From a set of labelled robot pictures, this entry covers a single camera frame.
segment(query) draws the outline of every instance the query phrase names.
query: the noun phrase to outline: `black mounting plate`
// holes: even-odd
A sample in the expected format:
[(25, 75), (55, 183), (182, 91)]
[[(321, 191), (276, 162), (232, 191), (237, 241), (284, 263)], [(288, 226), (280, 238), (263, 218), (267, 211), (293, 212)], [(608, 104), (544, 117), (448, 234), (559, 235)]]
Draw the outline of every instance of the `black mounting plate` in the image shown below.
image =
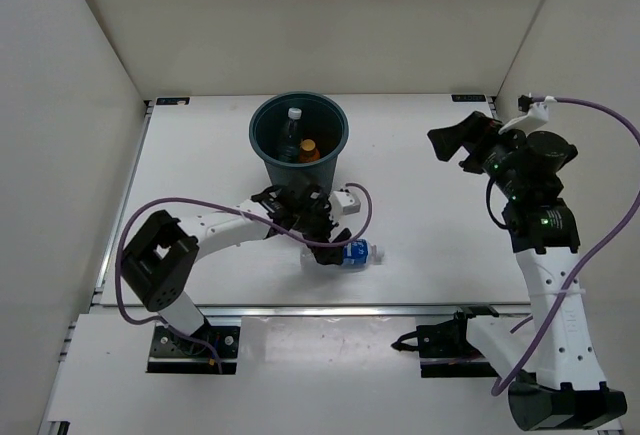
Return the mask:
[[(222, 374), (236, 373), (238, 348), (240, 343), (240, 327), (235, 325), (212, 326), (211, 332), (218, 339), (217, 351), (222, 360)], [(162, 325), (156, 325), (149, 347), (147, 360), (148, 373), (199, 373), (220, 375), (218, 367), (209, 363), (209, 353), (190, 356), (180, 350), (171, 340), (173, 335)], [(230, 345), (225, 343), (232, 337)]]

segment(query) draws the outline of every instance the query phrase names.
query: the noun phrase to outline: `white wall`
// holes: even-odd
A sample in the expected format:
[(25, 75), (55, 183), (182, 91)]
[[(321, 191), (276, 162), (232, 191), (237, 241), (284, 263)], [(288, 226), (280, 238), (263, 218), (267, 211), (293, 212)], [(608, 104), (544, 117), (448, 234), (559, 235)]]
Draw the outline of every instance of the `white wall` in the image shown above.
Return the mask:
[(157, 95), (495, 95), (540, 0), (95, 0)]
[[(603, 103), (640, 127), (640, 0), (547, 0), (499, 95), (515, 115), (523, 92)], [(619, 123), (584, 108), (552, 106), (556, 131), (580, 155), (562, 170), (583, 251), (627, 210), (640, 186), (640, 149)], [(596, 350), (630, 405), (627, 430), (640, 432), (640, 219), (585, 269), (587, 310)]]
[(0, 433), (37, 431), (143, 113), (84, 0), (0, 0)]

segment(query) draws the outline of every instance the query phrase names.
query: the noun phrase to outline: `white floor panel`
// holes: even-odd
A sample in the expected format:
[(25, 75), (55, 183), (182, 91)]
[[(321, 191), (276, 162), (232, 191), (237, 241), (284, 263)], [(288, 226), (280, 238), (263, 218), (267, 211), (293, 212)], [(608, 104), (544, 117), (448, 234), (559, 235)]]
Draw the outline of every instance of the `white floor panel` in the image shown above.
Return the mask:
[(245, 318), (236, 375), (162, 375), (145, 373), (150, 326), (86, 315), (48, 418), (69, 421), (68, 435), (519, 433), (493, 380), (421, 379), (415, 354), (389, 348), (414, 328), (400, 317)]
[[(268, 97), (192, 97), (157, 106), (125, 210), (160, 197), (239, 203), (269, 185), (249, 145), (253, 112)], [(382, 265), (339, 276), (303, 273), (299, 244), (276, 237), (216, 253), (194, 267), (187, 291), (200, 305), (339, 305), (528, 302), (509, 237), (484, 206), (487, 177), (457, 166), (463, 150), (439, 162), (427, 131), (462, 121), (485, 102), (449, 95), (339, 95), (350, 136), (334, 188), (356, 181), (371, 192), (374, 216), (366, 238), (383, 245)], [(504, 197), (495, 190), (494, 210)], [(171, 214), (198, 213), (168, 205)], [(361, 213), (344, 219), (357, 231)], [(102, 303), (113, 305), (113, 265)], [(127, 304), (139, 304), (125, 284)]]

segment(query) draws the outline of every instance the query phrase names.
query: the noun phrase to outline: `white bottle cap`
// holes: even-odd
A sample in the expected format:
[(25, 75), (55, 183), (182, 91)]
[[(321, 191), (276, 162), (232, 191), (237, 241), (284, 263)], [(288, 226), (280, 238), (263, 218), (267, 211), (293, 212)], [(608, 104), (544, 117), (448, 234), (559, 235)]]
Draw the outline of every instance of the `white bottle cap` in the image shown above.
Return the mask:
[(291, 120), (300, 120), (301, 116), (302, 116), (302, 110), (300, 110), (299, 108), (289, 109), (289, 118)]
[(384, 248), (380, 245), (371, 245), (371, 252), (373, 263), (381, 263), (384, 258)]

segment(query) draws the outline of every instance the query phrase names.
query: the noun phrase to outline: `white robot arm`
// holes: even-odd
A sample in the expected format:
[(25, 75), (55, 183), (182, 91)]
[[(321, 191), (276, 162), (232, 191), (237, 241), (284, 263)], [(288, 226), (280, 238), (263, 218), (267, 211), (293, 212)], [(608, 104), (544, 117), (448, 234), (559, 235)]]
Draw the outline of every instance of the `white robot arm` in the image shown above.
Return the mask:
[[(532, 99), (524, 98), (531, 115)], [(542, 102), (534, 105), (547, 110)], [(521, 118), (503, 126), (474, 112), (428, 134), (439, 160), (450, 160), (464, 147), (469, 155), (460, 162), (463, 170), (489, 175), (487, 208), (494, 223), (509, 232), (536, 328), (526, 346), (495, 312), (487, 312), (458, 317), (454, 333), (464, 340), (463, 350), (479, 352), (503, 379), (492, 393), (509, 388), (511, 413), (521, 429), (594, 429), (626, 413), (627, 405), (622, 392), (608, 388), (591, 343), (574, 272), (580, 261), (578, 230), (558, 197), (564, 187), (556, 173), (578, 152), (554, 133), (526, 135), (520, 129), (539, 128), (547, 115)], [(504, 223), (491, 213), (494, 185), (507, 198)]]
[(178, 219), (160, 210), (124, 249), (121, 274), (147, 310), (180, 333), (207, 342), (209, 323), (184, 291), (194, 263), (227, 247), (295, 230), (318, 263), (341, 264), (342, 245), (351, 232), (342, 230), (331, 243), (329, 238), (344, 215), (359, 210), (360, 201), (348, 190), (326, 194), (312, 184), (269, 187), (229, 209), (235, 213), (216, 210)]

